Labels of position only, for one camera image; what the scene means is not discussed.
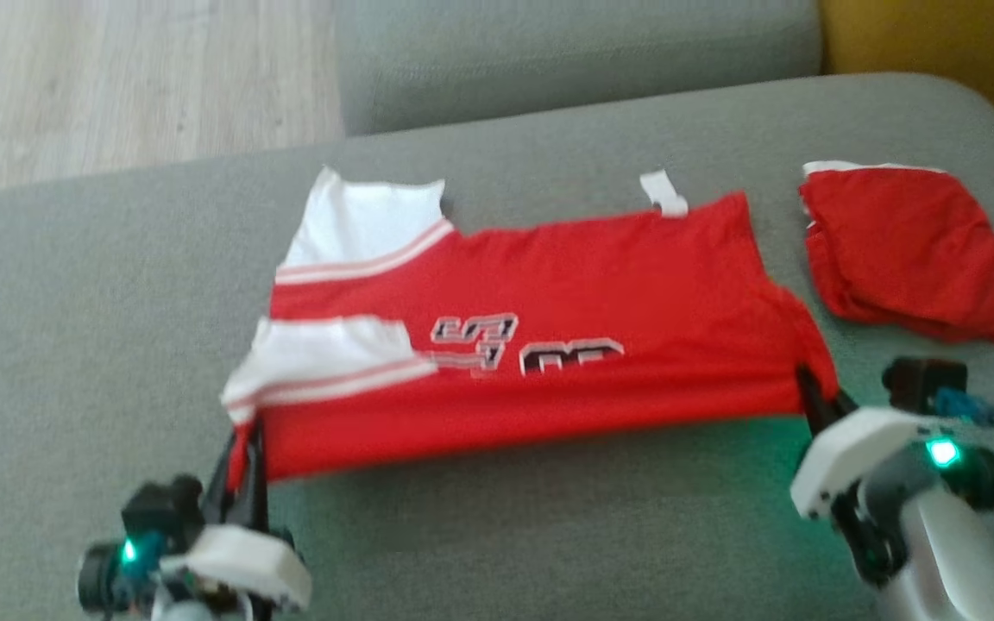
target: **wooden floor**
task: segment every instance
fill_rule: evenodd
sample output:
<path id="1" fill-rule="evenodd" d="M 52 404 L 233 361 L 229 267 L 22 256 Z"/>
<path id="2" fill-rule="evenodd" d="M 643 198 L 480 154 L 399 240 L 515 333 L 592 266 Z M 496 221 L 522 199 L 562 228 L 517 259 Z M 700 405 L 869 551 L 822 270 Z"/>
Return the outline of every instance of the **wooden floor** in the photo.
<path id="1" fill-rule="evenodd" d="M 332 0 L 0 0 L 0 188 L 342 136 Z"/>

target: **folded red cloth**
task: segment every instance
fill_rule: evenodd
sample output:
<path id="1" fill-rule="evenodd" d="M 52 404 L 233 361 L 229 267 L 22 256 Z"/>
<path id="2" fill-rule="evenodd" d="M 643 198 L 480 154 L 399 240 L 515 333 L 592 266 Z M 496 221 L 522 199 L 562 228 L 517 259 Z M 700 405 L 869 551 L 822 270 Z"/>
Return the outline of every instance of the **folded red cloth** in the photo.
<path id="1" fill-rule="evenodd" d="M 994 342 L 994 232 L 952 174 L 812 162 L 808 259 L 833 314 L 944 342 Z"/>

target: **green light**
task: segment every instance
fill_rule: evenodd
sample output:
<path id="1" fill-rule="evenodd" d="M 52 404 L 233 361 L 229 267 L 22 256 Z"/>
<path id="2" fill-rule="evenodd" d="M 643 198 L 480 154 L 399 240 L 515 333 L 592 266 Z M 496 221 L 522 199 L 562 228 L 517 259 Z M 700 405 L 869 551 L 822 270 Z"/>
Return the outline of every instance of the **green light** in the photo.
<path id="1" fill-rule="evenodd" d="M 961 459 L 961 451 L 958 445 L 950 440 L 932 440 L 927 443 L 927 452 L 930 459 L 934 460 L 937 467 L 951 467 L 957 460 Z"/>
<path id="2" fill-rule="evenodd" d="M 135 559 L 137 559 L 137 548 L 133 546 L 133 542 L 126 539 L 125 547 L 122 547 L 122 562 L 133 562 Z"/>

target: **blue connector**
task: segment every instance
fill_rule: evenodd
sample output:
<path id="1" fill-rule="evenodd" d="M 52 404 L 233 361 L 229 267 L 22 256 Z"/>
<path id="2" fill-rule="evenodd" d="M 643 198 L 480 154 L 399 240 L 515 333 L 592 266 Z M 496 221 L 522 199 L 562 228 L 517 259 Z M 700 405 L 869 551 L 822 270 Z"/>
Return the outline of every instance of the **blue connector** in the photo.
<path id="1" fill-rule="evenodd" d="M 977 427 L 994 427 L 994 405 L 961 390 L 939 388 L 934 394 L 934 413 L 971 421 Z"/>

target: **gray fabric surface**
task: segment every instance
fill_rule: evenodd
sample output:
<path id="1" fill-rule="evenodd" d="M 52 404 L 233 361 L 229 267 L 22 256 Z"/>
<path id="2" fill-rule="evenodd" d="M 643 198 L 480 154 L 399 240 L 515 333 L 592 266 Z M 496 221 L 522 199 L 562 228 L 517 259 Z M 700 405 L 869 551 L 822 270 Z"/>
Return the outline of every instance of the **gray fabric surface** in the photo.
<path id="1" fill-rule="evenodd" d="M 348 135 L 815 75 L 814 0 L 348 0 Z"/>
<path id="2" fill-rule="evenodd" d="M 447 179 L 459 227 L 643 208 L 665 166 L 692 204 L 742 188 L 766 267 L 813 308 L 847 389 L 896 354 L 970 362 L 826 313 L 809 286 L 800 165 L 958 174 L 994 222 L 994 110 L 936 78 L 809 78 L 127 172 L 0 193 L 0 618 L 82 618 L 84 543 L 118 533 L 145 477 L 208 473 L 217 393 L 265 310 L 323 164 Z M 273 513 L 315 574 L 318 620 L 864 620 L 843 543 L 797 519 L 798 419 L 597 437 L 280 485 Z M 994 517 L 991 518 L 994 531 Z"/>

